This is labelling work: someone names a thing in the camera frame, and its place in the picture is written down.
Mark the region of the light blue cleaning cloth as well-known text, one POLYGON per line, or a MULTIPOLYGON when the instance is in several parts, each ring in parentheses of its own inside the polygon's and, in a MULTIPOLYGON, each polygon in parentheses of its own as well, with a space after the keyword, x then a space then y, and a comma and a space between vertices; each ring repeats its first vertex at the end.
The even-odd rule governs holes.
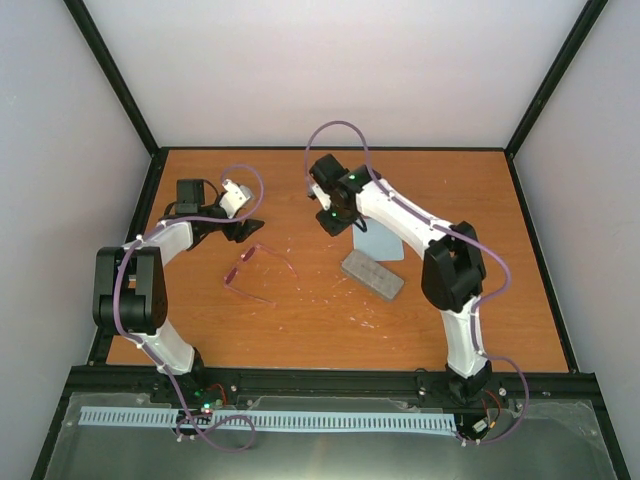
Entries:
POLYGON ((401 261, 404 259, 402 240, 391 230, 373 219, 366 219, 367 231, 352 227, 353 248, 377 262, 401 261))

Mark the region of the grey felt glasses case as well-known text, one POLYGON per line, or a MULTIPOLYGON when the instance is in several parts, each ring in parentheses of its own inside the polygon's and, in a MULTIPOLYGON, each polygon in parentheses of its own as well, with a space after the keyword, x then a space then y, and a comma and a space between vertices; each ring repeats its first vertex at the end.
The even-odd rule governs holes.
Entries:
POLYGON ((359 250, 347 255, 341 270, 385 301, 393 301, 405 285, 402 278, 359 250))

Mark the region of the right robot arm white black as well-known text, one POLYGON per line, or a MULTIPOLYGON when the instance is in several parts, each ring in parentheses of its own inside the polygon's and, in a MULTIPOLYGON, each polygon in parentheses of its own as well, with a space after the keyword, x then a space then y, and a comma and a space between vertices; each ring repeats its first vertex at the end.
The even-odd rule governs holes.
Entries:
POLYGON ((309 194, 321 204, 316 219, 331 236, 365 219, 393 232, 422 260, 421 290, 440 311, 448 346, 446 372, 452 399, 467 404, 492 373, 482 341, 479 308, 486 268, 472 225, 450 224, 409 201, 365 165, 343 167, 331 154, 308 173, 309 194))

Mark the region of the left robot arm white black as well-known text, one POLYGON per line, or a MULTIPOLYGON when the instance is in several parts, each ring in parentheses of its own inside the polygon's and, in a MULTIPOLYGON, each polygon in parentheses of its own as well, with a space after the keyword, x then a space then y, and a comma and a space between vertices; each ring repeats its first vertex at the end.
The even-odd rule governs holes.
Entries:
POLYGON ((174 376, 172 388, 186 402, 201 400, 208 390, 204 362, 168 318, 164 267, 178 254, 220 231, 241 243, 264 226, 241 210, 254 199, 249 187, 228 178, 206 200, 205 179, 181 179, 169 203, 147 234, 96 255, 93 319, 106 333, 119 335, 143 351, 156 369, 174 376))

